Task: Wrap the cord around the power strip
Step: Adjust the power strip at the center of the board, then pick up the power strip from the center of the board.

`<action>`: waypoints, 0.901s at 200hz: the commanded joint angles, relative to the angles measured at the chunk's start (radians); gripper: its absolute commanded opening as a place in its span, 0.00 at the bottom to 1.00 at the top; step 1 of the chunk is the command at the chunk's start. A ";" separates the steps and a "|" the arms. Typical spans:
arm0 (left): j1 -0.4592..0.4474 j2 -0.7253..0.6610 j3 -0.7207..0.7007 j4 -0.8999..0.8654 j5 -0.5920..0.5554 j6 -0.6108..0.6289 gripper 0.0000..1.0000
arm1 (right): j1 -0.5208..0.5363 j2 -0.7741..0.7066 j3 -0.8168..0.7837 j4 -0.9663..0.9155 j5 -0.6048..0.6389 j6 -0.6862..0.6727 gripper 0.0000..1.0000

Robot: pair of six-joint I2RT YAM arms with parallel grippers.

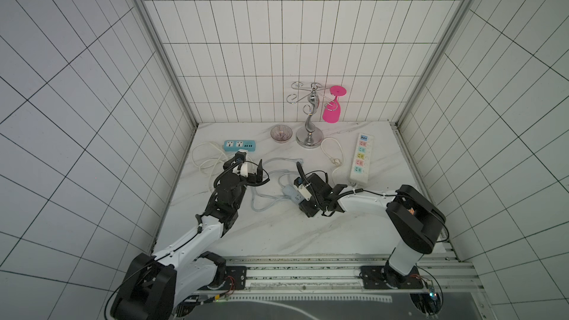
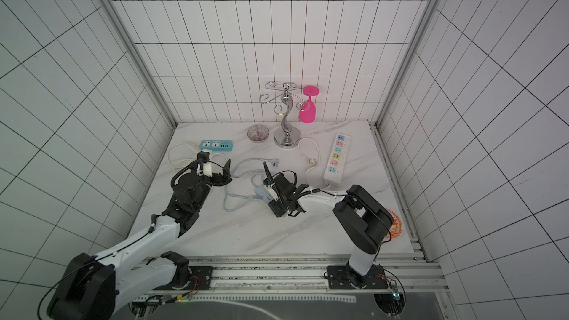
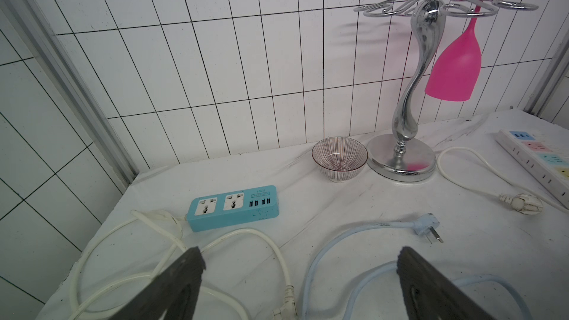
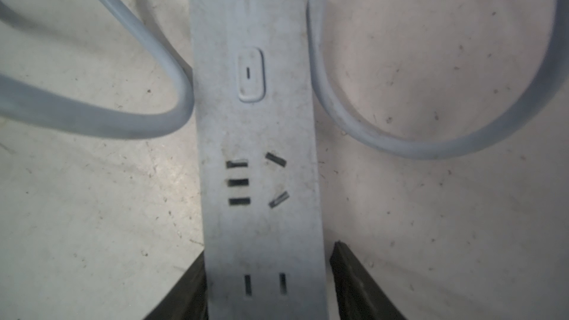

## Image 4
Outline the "grey-blue power strip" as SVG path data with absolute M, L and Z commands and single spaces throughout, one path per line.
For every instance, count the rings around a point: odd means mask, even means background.
M 211 319 L 326 319 L 305 0 L 190 0 Z

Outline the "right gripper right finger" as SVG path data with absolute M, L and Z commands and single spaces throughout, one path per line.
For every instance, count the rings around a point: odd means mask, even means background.
M 347 244 L 334 244 L 330 265 L 341 320 L 406 320 Z

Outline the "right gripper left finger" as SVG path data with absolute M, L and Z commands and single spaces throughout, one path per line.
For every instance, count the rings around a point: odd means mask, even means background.
M 144 320 L 208 319 L 207 279 L 201 252 L 180 280 Z

